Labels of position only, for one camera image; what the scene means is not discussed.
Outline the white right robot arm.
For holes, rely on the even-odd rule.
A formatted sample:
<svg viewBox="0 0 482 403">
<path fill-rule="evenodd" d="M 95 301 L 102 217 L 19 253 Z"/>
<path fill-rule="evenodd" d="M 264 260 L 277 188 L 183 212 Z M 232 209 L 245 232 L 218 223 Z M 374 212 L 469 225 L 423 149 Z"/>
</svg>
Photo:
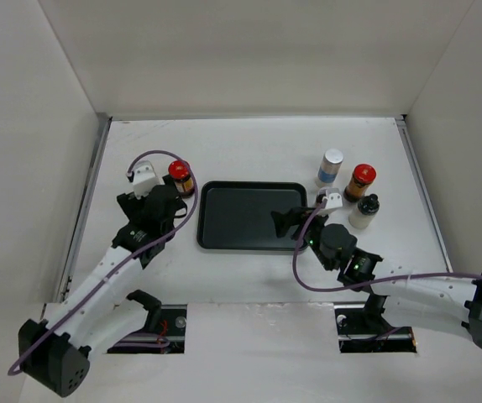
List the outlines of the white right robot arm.
<svg viewBox="0 0 482 403">
<path fill-rule="evenodd" d="M 290 228 L 293 239 L 306 244 L 326 271 L 335 271 L 336 292 L 364 292 L 369 298 L 362 322 L 371 332 L 386 327 L 420 327 L 465 338 L 482 349 L 482 274 L 418 273 L 389 264 L 358 247 L 342 224 L 329 223 L 319 208 L 295 207 L 272 212 L 277 237 Z"/>
</svg>

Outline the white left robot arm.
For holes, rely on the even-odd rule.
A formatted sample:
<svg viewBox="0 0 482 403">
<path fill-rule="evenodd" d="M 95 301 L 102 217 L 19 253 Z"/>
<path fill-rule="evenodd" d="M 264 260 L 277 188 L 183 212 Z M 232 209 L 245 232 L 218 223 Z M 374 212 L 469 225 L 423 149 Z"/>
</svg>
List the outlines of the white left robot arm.
<svg viewBox="0 0 482 403">
<path fill-rule="evenodd" d="M 95 357 L 132 333 L 160 327 L 161 301 L 136 283 L 173 239 L 187 205 L 173 185 L 121 194 L 117 202 L 128 223 L 97 267 L 49 317 L 29 319 L 18 331 L 19 370 L 61 398 L 77 390 Z"/>
</svg>

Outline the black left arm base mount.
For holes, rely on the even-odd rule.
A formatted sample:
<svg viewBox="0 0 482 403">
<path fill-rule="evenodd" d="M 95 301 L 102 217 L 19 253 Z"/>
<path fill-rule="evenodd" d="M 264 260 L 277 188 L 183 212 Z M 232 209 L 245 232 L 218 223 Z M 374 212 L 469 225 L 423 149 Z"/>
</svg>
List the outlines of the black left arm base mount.
<svg viewBox="0 0 482 403">
<path fill-rule="evenodd" d="M 115 343 L 110 354 L 182 354 L 185 352 L 187 305 L 163 305 L 156 297 L 136 290 L 128 295 L 130 301 L 146 311 L 144 326 Z"/>
</svg>

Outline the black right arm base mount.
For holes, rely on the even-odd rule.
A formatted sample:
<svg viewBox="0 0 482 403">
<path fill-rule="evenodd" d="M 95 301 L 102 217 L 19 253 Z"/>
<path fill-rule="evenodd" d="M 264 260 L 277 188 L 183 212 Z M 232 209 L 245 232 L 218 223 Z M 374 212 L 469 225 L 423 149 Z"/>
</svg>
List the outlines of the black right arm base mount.
<svg viewBox="0 0 482 403">
<path fill-rule="evenodd" d="M 416 353 L 410 327 L 392 327 L 380 313 L 383 297 L 370 296 L 366 302 L 334 305 L 338 347 L 341 353 Z"/>
</svg>

